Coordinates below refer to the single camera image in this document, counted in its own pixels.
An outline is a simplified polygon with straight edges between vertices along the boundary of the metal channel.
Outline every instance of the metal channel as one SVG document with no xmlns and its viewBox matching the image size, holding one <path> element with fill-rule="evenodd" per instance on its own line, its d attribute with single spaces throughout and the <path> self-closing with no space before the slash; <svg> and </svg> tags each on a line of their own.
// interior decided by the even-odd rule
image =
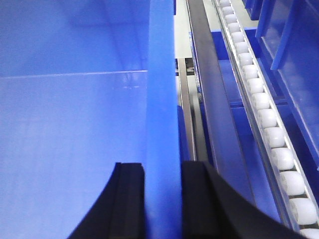
<svg viewBox="0 0 319 239">
<path fill-rule="evenodd" d="M 186 3 L 195 75 L 201 85 L 214 166 L 237 192 L 255 204 L 203 1 Z"/>
<path fill-rule="evenodd" d="M 189 90 L 187 82 L 186 63 L 184 58 L 177 59 L 181 106 L 184 112 L 185 128 L 190 160 L 196 161 L 195 137 L 193 119 L 190 107 Z"/>
<path fill-rule="evenodd" d="M 228 28 L 226 27 L 227 23 L 226 23 L 225 19 L 222 17 L 223 13 L 221 11 L 221 8 L 219 6 L 218 1 L 217 0 L 212 0 L 212 2 L 213 2 L 213 5 L 216 8 L 217 13 L 218 13 L 219 21 L 220 21 L 220 24 L 222 26 L 222 34 L 223 34 L 223 37 L 224 37 L 224 40 L 225 40 L 227 52 L 228 52 L 231 64 L 233 66 L 233 69 L 234 69 L 236 81 L 238 83 L 241 95 L 243 97 L 243 103 L 244 103 L 245 110 L 246 110 L 246 113 L 247 113 L 247 116 L 248 116 L 248 119 L 249 119 L 249 123 L 251 125 L 254 137 L 255 137 L 256 141 L 258 142 L 258 145 L 259 145 L 259 148 L 260 148 L 260 151 L 261 151 L 261 154 L 262 154 L 262 158 L 263 158 L 263 161 L 264 161 L 265 169 L 266 169 L 267 175 L 268 175 L 268 177 L 270 179 L 269 181 L 270 181 L 273 193 L 274 193 L 274 197 L 275 197 L 277 206 L 279 207 L 278 210 L 280 211 L 280 214 L 282 216 L 283 223 L 286 226 L 288 226 L 288 227 L 290 227 L 293 230 L 298 232 L 300 227 L 297 224 L 297 222 L 296 222 L 296 220 L 295 220 L 295 218 L 294 218 L 294 216 L 293 216 L 293 214 L 291 212 L 290 203 L 289 203 L 289 197 L 286 194 L 284 188 L 282 187 L 282 184 L 281 184 L 281 181 L 280 181 L 279 170 L 277 169 L 277 167 L 270 160 L 270 158 L 271 158 L 271 148 L 270 148 L 270 146 L 268 144 L 265 143 L 266 139 L 264 138 L 263 134 L 261 133 L 263 131 L 263 128 L 261 127 L 260 122 L 257 119 L 257 111 L 252 107 L 252 103 L 251 103 L 250 97 L 249 97 L 249 92 L 248 92 L 248 90 L 246 88 L 245 81 L 243 80 L 244 79 L 244 73 L 243 73 L 242 69 L 239 67 L 240 64 L 239 64 L 239 59 L 238 59 L 237 55 L 235 54 L 235 46 L 230 41 L 231 35 L 230 35 L 230 32 L 228 31 Z M 294 147 L 293 147 L 293 145 L 291 143 L 291 140 L 290 140 L 290 138 L 288 136 L 288 133 L 286 131 L 284 123 L 283 123 L 283 121 L 282 121 L 282 119 L 280 117 L 280 114 L 278 112 L 276 104 L 275 104 L 274 100 L 271 97 L 270 90 L 269 90 L 269 88 L 267 86 L 267 83 L 265 81 L 265 78 L 264 78 L 264 76 L 262 74 L 262 71 L 261 71 L 260 66 L 258 64 L 258 61 L 257 61 L 257 59 L 256 59 L 256 57 L 254 55 L 252 47 L 251 47 L 251 45 L 249 43 L 249 40 L 247 38 L 247 35 L 246 35 L 246 33 L 244 31 L 244 28 L 242 27 L 241 24 L 240 24 L 240 28 L 241 28 L 241 31 L 242 31 L 242 33 L 244 35 L 245 41 L 248 43 L 248 50 L 249 50 L 249 52 L 251 53 L 251 55 L 253 57 L 253 64 L 257 67 L 258 76 L 264 82 L 264 91 L 270 96 L 270 106 L 276 113 L 277 124 L 284 131 L 286 146 L 287 146 L 287 148 L 289 148 L 292 151 L 292 153 L 294 155 L 295 169 L 296 169 L 296 171 L 298 171 L 302 175 L 302 177 L 304 179 L 304 182 L 305 182 L 305 185 L 306 185 L 305 194 L 306 194 L 306 196 L 308 198 L 310 198 L 312 200 L 312 202 L 314 203 L 314 205 L 316 207 L 317 214 L 319 214 L 319 209 L 318 209 L 317 202 L 316 202 L 316 200 L 314 198 L 314 195 L 313 195 L 313 193 L 311 191 L 311 188 L 309 186 L 307 178 L 306 178 L 306 176 L 305 176 L 305 174 L 303 172 L 303 169 L 302 169 L 302 167 L 300 165 L 300 162 L 298 160 L 298 157 L 296 155 Z"/>
<path fill-rule="evenodd" d="M 208 161 L 197 85 L 191 77 L 187 77 L 185 62 L 186 59 L 184 58 L 177 59 L 180 101 L 184 113 L 190 160 Z"/>
</svg>

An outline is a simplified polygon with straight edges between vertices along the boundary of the blue container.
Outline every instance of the blue container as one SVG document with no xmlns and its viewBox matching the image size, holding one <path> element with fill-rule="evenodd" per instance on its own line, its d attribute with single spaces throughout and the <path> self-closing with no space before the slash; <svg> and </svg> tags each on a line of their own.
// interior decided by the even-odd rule
<svg viewBox="0 0 319 239">
<path fill-rule="evenodd" d="M 300 161 L 318 201 L 319 178 L 319 3 L 264 1 L 256 37 L 261 63 L 277 93 L 287 99 L 306 145 Z M 289 133 L 291 138 L 298 134 Z"/>
<path fill-rule="evenodd" d="M 145 168 L 148 238 L 179 238 L 173 2 L 3 0 L 0 32 L 0 238 L 67 238 L 115 162 Z"/>
</svg>

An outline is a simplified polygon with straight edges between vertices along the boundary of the conveyor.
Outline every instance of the conveyor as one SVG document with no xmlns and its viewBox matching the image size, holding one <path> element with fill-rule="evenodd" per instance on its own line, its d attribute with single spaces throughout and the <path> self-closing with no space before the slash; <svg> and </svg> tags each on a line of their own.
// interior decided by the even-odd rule
<svg viewBox="0 0 319 239">
<path fill-rule="evenodd" d="M 319 238 L 318 3 L 185 1 L 0 1 L 0 239 Z"/>
</svg>

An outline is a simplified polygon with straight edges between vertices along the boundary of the white roller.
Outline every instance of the white roller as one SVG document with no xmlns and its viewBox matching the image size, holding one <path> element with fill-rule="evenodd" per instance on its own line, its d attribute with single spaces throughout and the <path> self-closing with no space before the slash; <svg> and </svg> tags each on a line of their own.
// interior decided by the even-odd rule
<svg viewBox="0 0 319 239">
<path fill-rule="evenodd" d="M 233 32 L 231 34 L 231 38 L 233 39 L 234 43 L 244 41 L 244 35 L 241 31 Z"/>
<path fill-rule="evenodd" d="M 271 155 L 279 170 L 289 170 L 294 167 L 294 155 L 288 148 L 273 148 Z"/>
<path fill-rule="evenodd" d="M 318 220 L 316 208 L 308 198 L 289 199 L 292 212 L 299 225 L 314 224 Z"/>
<path fill-rule="evenodd" d="M 255 93 L 252 95 L 252 104 L 257 110 L 270 107 L 269 96 L 266 93 Z"/>
<path fill-rule="evenodd" d="M 240 65 L 247 66 L 253 64 L 253 57 L 250 53 L 240 53 L 238 54 Z"/>
<path fill-rule="evenodd" d="M 245 41 L 235 43 L 237 54 L 248 52 L 248 44 Z"/>
<path fill-rule="evenodd" d="M 297 171 L 286 171 L 280 173 L 282 185 L 288 196 L 301 195 L 305 192 L 305 182 Z"/>
<path fill-rule="evenodd" d="M 258 119 L 263 128 L 275 127 L 277 125 L 277 117 L 273 109 L 259 110 Z"/>
<path fill-rule="evenodd" d="M 264 91 L 264 82 L 260 78 L 247 80 L 248 91 L 250 94 L 261 93 Z"/>
<path fill-rule="evenodd" d="M 226 7 L 226 6 L 230 6 L 230 0 L 220 0 L 219 5 L 221 8 Z"/>
<path fill-rule="evenodd" d="M 255 65 L 243 66 L 243 71 L 245 73 L 245 79 L 258 78 L 258 71 Z"/>
<path fill-rule="evenodd" d="M 235 14 L 229 14 L 225 16 L 225 20 L 227 24 L 231 24 L 237 22 L 237 17 Z"/>
<path fill-rule="evenodd" d="M 285 145 L 285 134 L 281 128 L 266 128 L 264 132 L 266 140 L 271 148 L 279 148 Z"/>
<path fill-rule="evenodd" d="M 315 228 L 301 229 L 300 233 L 309 239 L 319 239 L 319 229 L 315 229 Z"/>
<path fill-rule="evenodd" d="M 237 22 L 233 22 L 233 23 L 228 24 L 228 28 L 229 28 L 230 33 L 240 31 L 240 25 Z"/>
<path fill-rule="evenodd" d="M 222 12 L 223 14 L 226 16 L 226 15 L 229 15 L 229 14 L 234 14 L 234 10 L 231 6 L 225 6 L 222 8 Z"/>
</svg>

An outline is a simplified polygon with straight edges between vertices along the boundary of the blue plastic panel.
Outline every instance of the blue plastic panel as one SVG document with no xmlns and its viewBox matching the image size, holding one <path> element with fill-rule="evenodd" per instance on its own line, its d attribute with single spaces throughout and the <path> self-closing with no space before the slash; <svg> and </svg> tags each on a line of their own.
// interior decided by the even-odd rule
<svg viewBox="0 0 319 239">
<path fill-rule="evenodd" d="M 150 239 L 182 238 L 173 21 L 172 0 L 151 0 L 145 198 Z"/>
<path fill-rule="evenodd" d="M 119 161 L 179 239 L 173 1 L 0 3 L 0 238 L 66 238 Z"/>
<path fill-rule="evenodd" d="M 66 238 L 115 162 L 145 164 L 147 73 L 0 80 L 0 238 Z"/>
<path fill-rule="evenodd" d="M 0 3 L 0 76 L 147 68 L 150 0 Z"/>
</svg>

